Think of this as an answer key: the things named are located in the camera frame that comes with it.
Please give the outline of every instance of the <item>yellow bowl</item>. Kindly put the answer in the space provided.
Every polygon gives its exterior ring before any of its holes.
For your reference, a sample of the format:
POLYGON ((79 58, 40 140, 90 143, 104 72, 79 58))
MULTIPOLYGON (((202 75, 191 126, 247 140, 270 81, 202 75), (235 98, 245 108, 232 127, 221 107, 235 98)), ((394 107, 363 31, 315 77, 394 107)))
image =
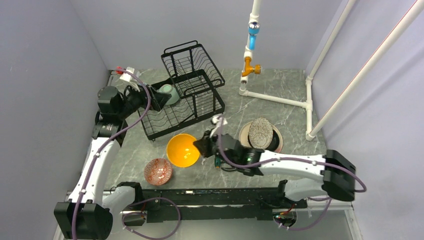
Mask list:
POLYGON ((171 138, 166 146, 166 156, 169 161, 180 168, 195 164, 200 157, 200 152, 193 145, 194 141, 196 141, 196 138, 186 133, 171 138))

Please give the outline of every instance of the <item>wall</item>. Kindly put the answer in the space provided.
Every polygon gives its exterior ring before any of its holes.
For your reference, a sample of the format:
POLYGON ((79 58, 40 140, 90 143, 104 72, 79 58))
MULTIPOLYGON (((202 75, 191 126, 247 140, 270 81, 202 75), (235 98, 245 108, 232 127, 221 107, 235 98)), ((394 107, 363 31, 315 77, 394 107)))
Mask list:
MULTIPOLYGON (((356 3, 313 81, 319 118, 413 2, 356 3)), ((421 13, 323 128, 328 148, 351 160, 368 186, 353 204, 366 240, 424 235, 423 22, 421 13)))
POLYGON ((0 239, 52 239, 108 71, 68 0, 3 0, 0 72, 0 239))
MULTIPOLYGON (((242 68, 252 0, 71 0, 108 69, 164 67, 165 48, 198 40, 219 68, 242 68)), ((264 0, 254 64, 305 69, 342 0, 264 0)))

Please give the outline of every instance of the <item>countertop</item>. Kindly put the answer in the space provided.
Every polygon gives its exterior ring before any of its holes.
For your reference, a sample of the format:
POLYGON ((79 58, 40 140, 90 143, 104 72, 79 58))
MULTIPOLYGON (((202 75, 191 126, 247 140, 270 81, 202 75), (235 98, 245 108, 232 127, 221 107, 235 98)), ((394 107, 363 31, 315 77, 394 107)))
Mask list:
MULTIPOLYGON (((154 84, 169 78, 165 69, 140 70, 140 79, 147 84, 154 84)), ((281 153, 295 155, 317 155, 326 153, 326 145, 321 132, 312 141, 305 139, 306 112, 303 108, 272 102, 268 100, 240 96, 240 69, 221 69, 225 85, 217 89, 225 102, 224 116, 228 125, 224 132, 238 139, 240 129, 257 117, 268 119, 275 125, 283 137, 281 153)), ((117 81, 117 75, 111 76, 110 84, 120 91, 124 85, 117 81)), ((300 69, 264 69, 260 75, 249 76, 247 90, 264 93, 275 97, 295 101, 306 100, 305 77, 300 69)), ((134 113, 127 118, 133 123, 139 118, 134 113)), ((312 113, 313 125, 317 122, 315 112, 312 113)), ((280 180, 295 179, 286 175, 244 176, 240 172, 225 172, 214 167, 213 157, 202 165, 202 157, 192 166, 181 168, 173 166, 172 177, 164 185, 153 186, 144 178, 144 168, 149 161, 166 158, 168 141, 180 133, 188 133, 201 138, 205 130, 213 126, 209 120, 196 123, 178 131, 158 137, 155 141, 147 139, 142 124, 130 129, 124 139, 121 150, 112 163, 107 177, 105 189, 110 189, 120 182, 140 182, 144 189, 192 189, 192 188, 246 188, 276 187, 280 180)))

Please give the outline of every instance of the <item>beige plate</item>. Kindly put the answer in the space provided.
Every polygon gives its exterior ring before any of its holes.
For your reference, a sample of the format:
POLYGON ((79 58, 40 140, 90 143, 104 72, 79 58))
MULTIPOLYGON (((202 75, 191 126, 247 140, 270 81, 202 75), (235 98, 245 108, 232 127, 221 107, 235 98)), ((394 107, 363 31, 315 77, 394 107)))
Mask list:
MULTIPOLYGON (((248 141, 248 136, 249 136, 249 128, 251 127, 252 122, 248 122, 246 123, 246 125, 244 125, 241 130, 240 133, 238 134, 238 140, 240 141, 241 145, 243 145, 243 147, 246 148, 251 148, 252 146, 249 144, 248 141)), ((276 126, 272 125, 272 129, 277 133, 278 137, 279 137, 279 145, 277 147, 277 149, 274 151, 275 153, 280 153, 281 150, 283 149, 283 137, 281 136, 280 131, 276 128, 276 126)))

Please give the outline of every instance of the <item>wire rack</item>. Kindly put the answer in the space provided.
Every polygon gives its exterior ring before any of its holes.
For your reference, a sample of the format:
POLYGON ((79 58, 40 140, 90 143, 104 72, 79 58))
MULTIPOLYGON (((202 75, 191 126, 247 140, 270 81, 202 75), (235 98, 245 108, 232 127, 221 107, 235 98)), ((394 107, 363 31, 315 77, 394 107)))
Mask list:
POLYGON ((152 141, 225 110, 225 104, 216 90, 225 84, 225 80, 201 44, 191 41, 167 48, 162 60, 169 78, 152 87, 159 89, 164 84, 174 85, 180 100, 159 112, 149 111, 143 118, 144 132, 152 141), (191 43, 195 45, 176 49, 191 43))

